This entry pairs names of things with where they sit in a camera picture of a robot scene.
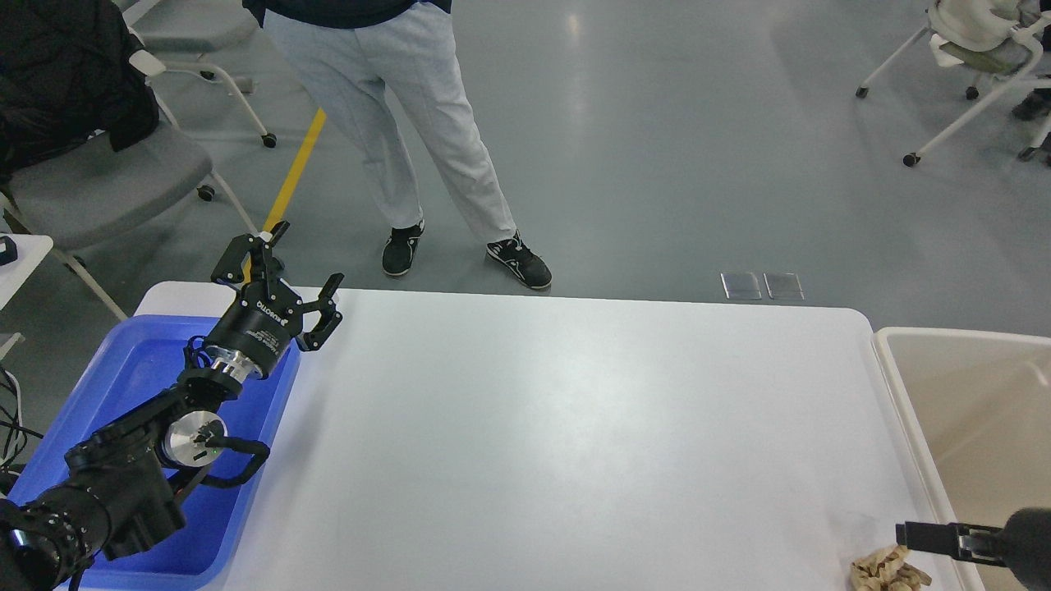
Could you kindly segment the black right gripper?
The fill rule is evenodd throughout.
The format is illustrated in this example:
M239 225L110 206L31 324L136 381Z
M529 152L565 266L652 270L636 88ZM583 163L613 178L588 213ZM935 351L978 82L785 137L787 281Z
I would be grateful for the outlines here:
M897 524L897 545L946 555L953 561L1007 567L1025 589L1050 590L1050 509L1047 507L1018 510L1006 521L1003 530L956 521L949 524L905 521Z

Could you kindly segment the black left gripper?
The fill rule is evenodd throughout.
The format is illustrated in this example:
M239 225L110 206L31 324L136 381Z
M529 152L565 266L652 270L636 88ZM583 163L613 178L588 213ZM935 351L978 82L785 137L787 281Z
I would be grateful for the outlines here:
M273 373L293 337L300 351L320 350L344 318L337 309L344 273L328 277L318 299L305 303L289 285L279 283L284 264L273 250L289 227L289 221L279 221L270 231L234 236L210 273L215 284L243 287L205 338L205 348L241 353L262 379ZM303 332L303 318L311 313L320 313L320 321Z

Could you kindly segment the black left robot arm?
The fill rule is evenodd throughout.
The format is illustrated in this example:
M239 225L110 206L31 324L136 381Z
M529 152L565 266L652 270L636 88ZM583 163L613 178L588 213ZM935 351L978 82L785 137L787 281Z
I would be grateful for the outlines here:
M211 280L236 300L207 337L188 340L173 385L73 446L67 478L24 504L2 501L4 590L78 589L98 554L146 552L183 529L195 487L236 488L265 464L269 447L227 433L220 407L249 379L270 378L290 344L320 350L342 322L341 273L317 300L282 279L273 248L288 227L232 239Z

